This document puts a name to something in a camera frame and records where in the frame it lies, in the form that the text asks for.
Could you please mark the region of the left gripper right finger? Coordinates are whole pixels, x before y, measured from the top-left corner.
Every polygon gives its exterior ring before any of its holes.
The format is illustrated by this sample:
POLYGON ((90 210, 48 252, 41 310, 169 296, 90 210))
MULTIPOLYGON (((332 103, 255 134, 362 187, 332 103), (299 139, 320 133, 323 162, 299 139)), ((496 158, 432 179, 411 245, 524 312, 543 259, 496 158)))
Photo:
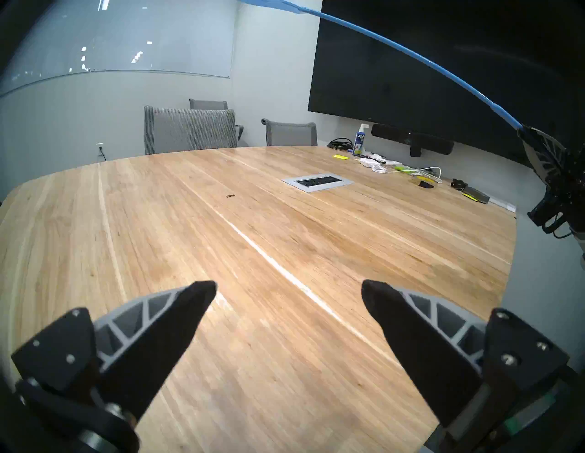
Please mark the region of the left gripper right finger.
POLYGON ((439 425, 435 452, 545 446, 570 396, 569 356, 515 313, 487 321, 448 300, 364 280, 365 308, 439 425))

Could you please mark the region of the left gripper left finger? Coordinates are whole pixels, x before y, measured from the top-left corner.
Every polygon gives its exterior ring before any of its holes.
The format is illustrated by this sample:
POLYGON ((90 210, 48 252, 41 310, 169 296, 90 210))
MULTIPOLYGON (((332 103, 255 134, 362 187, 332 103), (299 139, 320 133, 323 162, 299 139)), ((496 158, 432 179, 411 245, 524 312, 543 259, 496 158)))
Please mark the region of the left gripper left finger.
POLYGON ((139 452, 136 425, 217 293, 193 282, 92 320, 69 310, 11 355, 11 452, 139 452))

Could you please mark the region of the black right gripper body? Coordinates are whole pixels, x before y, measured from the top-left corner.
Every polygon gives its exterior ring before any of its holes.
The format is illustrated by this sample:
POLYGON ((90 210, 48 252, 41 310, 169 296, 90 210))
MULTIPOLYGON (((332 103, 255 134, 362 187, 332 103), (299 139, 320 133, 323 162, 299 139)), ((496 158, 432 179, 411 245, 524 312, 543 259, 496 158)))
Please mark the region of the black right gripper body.
POLYGON ((584 151, 569 153, 561 166, 555 165, 545 178, 547 190, 528 217, 543 229, 557 229, 567 223, 584 228, 584 151))

